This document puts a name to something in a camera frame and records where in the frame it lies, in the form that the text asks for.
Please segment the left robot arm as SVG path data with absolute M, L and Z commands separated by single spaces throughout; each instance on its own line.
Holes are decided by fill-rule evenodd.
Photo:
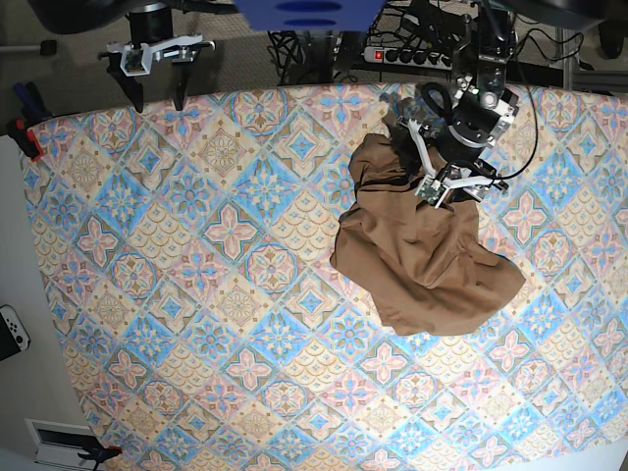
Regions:
M 512 15 L 476 1 L 475 14 L 446 12 L 437 1 L 176 1 L 183 12 L 242 14 L 267 32 L 282 79 L 326 82 L 359 65 L 446 75 L 427 82 L 420 100 L 438 122 L 401 117 L 422 176 L 417 196 L 435 208 L 459 198 L 481 201 L 510 177 L 481 155 L 518 112 L 505 73 L 515 57 Z

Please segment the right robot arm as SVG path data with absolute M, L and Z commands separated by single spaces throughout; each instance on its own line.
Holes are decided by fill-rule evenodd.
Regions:
M 174 107 L 182 110 L 193 66 L 203 51 L 216 50 L 215 42 L 199 33 L 174 34 L 172 8 L 163 2 L 135 8 L 127 14 L 127 19 L 131 41 L 111 42 L 99 55 L 109 60 L 107 73 L 135 110 L 142 112 L 143 85 L 138 79 L 149 76 L 155 63 L 169 62 L 176 73 Z

